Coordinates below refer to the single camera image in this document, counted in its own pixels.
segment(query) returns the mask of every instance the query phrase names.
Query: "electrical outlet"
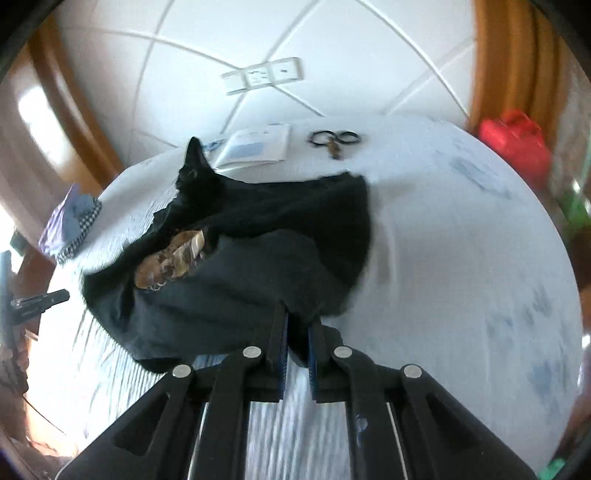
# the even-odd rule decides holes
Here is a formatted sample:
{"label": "electrical outlet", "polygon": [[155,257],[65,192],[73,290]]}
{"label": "electrical outlet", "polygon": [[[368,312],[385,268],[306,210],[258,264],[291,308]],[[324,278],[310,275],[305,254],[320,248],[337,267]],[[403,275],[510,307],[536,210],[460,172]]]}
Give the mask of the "electrical outlet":
{"label": "electrical outlet", "polygon": [[273,72],[273,83],[287,83],[301,80],[300,59],[297,57],[272,61],[269,65]]}
{"label": "electrical outlet", "polygon": [[271,84],[271,76],[266,64],[253,65],[244,69],[246,81],[251,88],[266,87]]}
{"label": "electrical outlet", "polygon": [[244,77],[242,76],[241,70],[234,70],[233,72],[224,73],[222,75],[222,79],[226,89],[226,95],[235,95],[248,90],[246,84],[244,83]]}

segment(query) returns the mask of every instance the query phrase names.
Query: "white bedsheet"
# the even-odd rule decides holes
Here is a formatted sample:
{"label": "white bedsheet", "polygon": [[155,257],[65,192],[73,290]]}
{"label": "white bedsheet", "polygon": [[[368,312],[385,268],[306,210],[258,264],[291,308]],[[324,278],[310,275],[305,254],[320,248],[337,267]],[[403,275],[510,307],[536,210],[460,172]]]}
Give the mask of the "white bedsheet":
{"label": "white bedsheet", "polygon": [[[326,128],[354,130],[363,143],[331,160],[306,143]],[[43,315],[28,398],[82,446],[159,377],[85,310],[80,272],[109,264],[148,228],[183,161],[180,148],[125,170],[101,195],[82,252],[52,280],[72,299]],[[582,334],[569,259],[544,209],[477,140],[412,116],[296,122],[288,160],[227,175],[256,183],[343,170],[371,185],[373,240],[350,309],[325,321],[376,363],[423,366],[539,471],[577,394]],[[306,369],[290,363],[287,378],[283,402],[252,408],[247,478],[350,478],[343,406],[314,404]]]}

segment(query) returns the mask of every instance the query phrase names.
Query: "black fabric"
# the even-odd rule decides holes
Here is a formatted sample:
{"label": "black fabric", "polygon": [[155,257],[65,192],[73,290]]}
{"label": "black fabric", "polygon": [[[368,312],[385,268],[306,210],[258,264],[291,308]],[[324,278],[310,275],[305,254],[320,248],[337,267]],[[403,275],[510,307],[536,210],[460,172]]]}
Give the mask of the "black fabric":
{"label": "black fabric", "polygon": [[[176,186],[149,230],[83,279],[89,310],[143,366],[165,371],[242,348],[279,301],[302,324],[343,307],[369,246],[362,177],[248,184],[216,174],[193,138]],[[158,291],[136,288],[141,261],[187,229],[204,229],[215,251]]]}

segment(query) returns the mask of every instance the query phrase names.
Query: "red object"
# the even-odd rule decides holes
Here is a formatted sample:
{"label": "red object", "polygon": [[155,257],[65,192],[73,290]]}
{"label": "red object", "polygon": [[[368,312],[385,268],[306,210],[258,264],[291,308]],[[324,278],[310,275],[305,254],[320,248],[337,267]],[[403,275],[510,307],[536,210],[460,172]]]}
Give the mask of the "red object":
{"label": "red object", "polygon": [[550,150],[540,126],[525,113],[514,110],[497,120],[483,120],[478,138],[511,165],[532,189],[545,188],[551,168]]}

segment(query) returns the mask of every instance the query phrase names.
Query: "metal screw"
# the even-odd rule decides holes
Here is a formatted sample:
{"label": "metal screw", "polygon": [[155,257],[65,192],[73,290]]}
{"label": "metal screw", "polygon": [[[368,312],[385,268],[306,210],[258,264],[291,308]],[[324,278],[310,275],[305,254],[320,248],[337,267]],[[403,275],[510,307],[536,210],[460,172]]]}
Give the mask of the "metal screw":
{"label": "metal screw", "polygon": [[256,358],[257,356],[259,356],[262,353],[262,350],[257,347],[257,346],[247,346],[243,351],[242,351],[242,355],[244,355],[246,358]]}
{"label": "metal screw", "polygon": [[173,377],[185,378],[191,374],[191,367],[188,365],[177,365],[173,368]]}
{"label": "metal screw", "polygon": [[418,365],[407,365],[404,367],[404,375],[408,378],[419,378],[423,374],[423,370]]}
{"label": "metal screw", "polygon": [[353,350],[348,346],[338,346],[335,348],[335,356],[339,358],[349,358],[351,355],[353,355]]}

